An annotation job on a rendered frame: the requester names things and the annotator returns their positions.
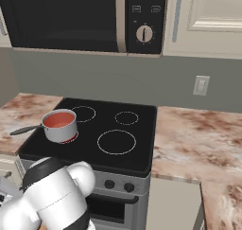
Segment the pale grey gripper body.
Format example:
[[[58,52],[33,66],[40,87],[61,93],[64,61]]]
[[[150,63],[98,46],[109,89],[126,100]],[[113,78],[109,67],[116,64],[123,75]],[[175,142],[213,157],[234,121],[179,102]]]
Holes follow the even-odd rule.
[[[16,184],[3,176],[0,177],[0,205],[22,195],[23,192]]]

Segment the red marinara sauce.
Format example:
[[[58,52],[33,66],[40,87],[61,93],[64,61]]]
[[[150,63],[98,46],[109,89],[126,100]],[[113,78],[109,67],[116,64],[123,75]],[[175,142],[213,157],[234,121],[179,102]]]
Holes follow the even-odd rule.
[[[48,128],[60,128],[69,125],[75,120],[75,116],[68,112],[58,112],[52,115],[48,115],[43,124]]]

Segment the stove with black hob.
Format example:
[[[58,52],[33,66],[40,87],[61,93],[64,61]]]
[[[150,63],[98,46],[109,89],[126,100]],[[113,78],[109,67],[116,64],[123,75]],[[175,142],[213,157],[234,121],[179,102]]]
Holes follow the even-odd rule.
[[[146,230],[157,108],[69,97],[57,107],[76,113],[78,136],[70,143],[57,144],[47,140],[42,129],[36,130],[19,149],[23,168],[50,156],[67,166],[89,163],[96,178],[94,194],[139,197],[137,203],[125,204],[123,224],[91,218],[95,229]],[[114,188],[107,189],[106,180],[113,180]],[[125,183],[134,184],[134,190],[127,192]]]

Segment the cream base drawer front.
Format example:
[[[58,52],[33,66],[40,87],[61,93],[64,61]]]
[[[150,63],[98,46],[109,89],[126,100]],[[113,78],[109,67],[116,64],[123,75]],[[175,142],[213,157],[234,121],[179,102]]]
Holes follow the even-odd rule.
[[[19,185],[22,183],[23,171],[18,156],[0,154],[0,176],[11,173],[9,179]]]

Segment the dark oven door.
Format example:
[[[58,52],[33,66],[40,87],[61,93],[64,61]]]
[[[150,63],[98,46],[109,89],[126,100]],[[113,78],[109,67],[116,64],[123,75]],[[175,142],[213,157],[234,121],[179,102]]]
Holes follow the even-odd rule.
[[[108,223],[123,224],[125,222],[125,205],[123,203],[91,196],[86,198],[86,203],[92,219]]]

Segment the beige base cupboard front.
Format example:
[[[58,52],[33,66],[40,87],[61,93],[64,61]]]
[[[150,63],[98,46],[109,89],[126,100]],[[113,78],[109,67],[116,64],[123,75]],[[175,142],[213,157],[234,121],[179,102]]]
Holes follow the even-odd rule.
[[[146,230],[199,230],[199,185],[152,178]]]

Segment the black microwave oven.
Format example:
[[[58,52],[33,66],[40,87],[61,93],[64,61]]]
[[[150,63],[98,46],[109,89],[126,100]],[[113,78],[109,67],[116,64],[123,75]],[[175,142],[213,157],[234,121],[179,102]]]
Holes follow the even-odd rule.
[[[0,0],[11,46],[116,54],[162,53],[166,0],[125,0],[126,53],[116,41],[115,0]],[[148,43],[136,38],[152,28]]]

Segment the beige round microwave knob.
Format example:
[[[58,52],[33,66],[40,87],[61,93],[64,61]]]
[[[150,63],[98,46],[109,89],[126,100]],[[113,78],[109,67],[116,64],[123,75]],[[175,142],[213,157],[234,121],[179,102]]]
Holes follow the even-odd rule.
[[[148,43],[152,36],[152,28],[146,25],[140,26],[136,31],[136,38],[142,43]]]

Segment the cream wall cupboard door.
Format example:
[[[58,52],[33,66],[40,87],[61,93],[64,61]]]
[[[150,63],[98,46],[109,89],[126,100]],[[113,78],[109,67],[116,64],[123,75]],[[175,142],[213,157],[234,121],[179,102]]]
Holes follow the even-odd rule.
[[[0,47],[11,47],[9,33],[5,24],[3,12],[0,8]]]
[[[172,42],[177,0],[167,0],[166,56],[242,60],[242,0],[181,0],[178,38]]]

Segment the white wall socket plate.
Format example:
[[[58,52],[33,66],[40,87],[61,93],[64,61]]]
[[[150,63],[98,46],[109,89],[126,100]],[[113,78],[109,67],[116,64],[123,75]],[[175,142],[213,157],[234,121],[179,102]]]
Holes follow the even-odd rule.
[[[209,85],[209,76],[196,76],[193,94],[196,96],[205,96]]]

